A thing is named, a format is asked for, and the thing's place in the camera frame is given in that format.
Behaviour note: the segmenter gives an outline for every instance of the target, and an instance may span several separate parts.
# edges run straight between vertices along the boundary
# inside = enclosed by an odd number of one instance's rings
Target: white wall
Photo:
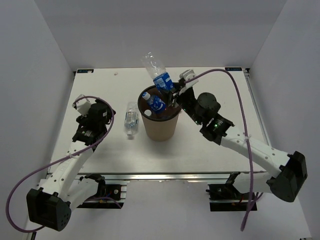
[[[251,68],[272,144],[304,153],[308,179],[299,199],[320,239],[320,2],[288,0]]]
[[[73,70],[250,67],[286,0],[35,0]]]
[[[18,240],[6,199],[18,180],[49,163],[73,73],[33,0],[1,0],[0,12],[0,238]],[[39,178],[23,184],[11,202],[22,228],[26,194]]]

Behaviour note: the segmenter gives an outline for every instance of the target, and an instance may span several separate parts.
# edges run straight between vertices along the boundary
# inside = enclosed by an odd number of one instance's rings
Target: plastic water bottle
[[[141,59],[141,61],[158,90],[170,90],[174,87],[169,73],[167,73],[167,70],[160,59],[149,52]]]
[[[142,97],[146,100],[149,107],[155,114],[160,114],[166,109],[166,104],[157,95],[150,95],[148,92],[144,92]]]
[[[124,126],[126,134],[131,137],[138,131],[138,104],[136,102],[129,102],[126,108]]]

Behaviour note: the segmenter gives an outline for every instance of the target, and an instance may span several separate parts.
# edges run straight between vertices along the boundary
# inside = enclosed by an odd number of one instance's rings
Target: brown paper cup
[[[154,141],[166,141],[175,133],[181,108],[168,107],[167,110],[159,115],[153,113],[151,116],[147,116],[145,115],[145,111],[151,109],[147,104],[147,101],[142,98],[144,92],[148,92],[150,95],[157,95],[166,104],[168,103],[168,100],[164,99],[164,96],[161,95],[154,85],[143,90],[138,98],[138,108],[142,115],[146,134]]]

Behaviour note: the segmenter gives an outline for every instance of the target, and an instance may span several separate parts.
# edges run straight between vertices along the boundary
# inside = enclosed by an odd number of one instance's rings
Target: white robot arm
[[[79,126],[66,152],[70,159],[61,162],[39,189],[31,189],[26,196],[30,221],[57,231],[66,227],[75,208],[90,197],[104,197],[107,189],[104,178],[99,174],[89,174],[77,185],[72,183],[94,153],[95,143],[107,133],[106,125],[110,124],[116,112],[98,99],[93,104],[82,99],[73,107],[81,116],[76,119]]]
[[[214,71],[225,72],[234,80],[223,69],[208,72]],[[179,82],[174,83],[173,89],[161,90],[161,93],[167,98],[169,105],[180,106],[197,125],[202,125],[200,132],[207,140],[249,158],[246,136],[230,120],[218,114],[221,105],[215,96],[204,92],[195,98],[193,85],[198,82],[197,78],[208,72],[195,77],[193,70],[187,70],[180,75]],[[252,161],[266,170],[254,173],[253,191],[273,193],[286,202],[293,202],[308,176],[305,156],[297,151],[291,155],[274,149],[253,137],[249,138],[249,142]],[[228,192],[248,193],[250,174],[235,172],[230,175],[225,186]],[[221,195],[221,186],[217,189],[220,191],[218,195]],[[209,192],[214,195],[214,184],[210,186]]]

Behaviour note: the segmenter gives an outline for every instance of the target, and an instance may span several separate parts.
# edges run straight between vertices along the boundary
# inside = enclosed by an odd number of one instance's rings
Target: blue bottle label
[[[160,97],[155,96],[153,103],[149,105],[152,111],[155,112],[155,114],[160,114],[166,109],[166,104],[164,101],[161,100]]]
[[[153,82],[158,90],[161,90],[161,89],[171,90],[174,87],[171,77],[167,72],[165,72],[164,74],[161,74],[160,76],[157,76],[155,79],[153,79]]]

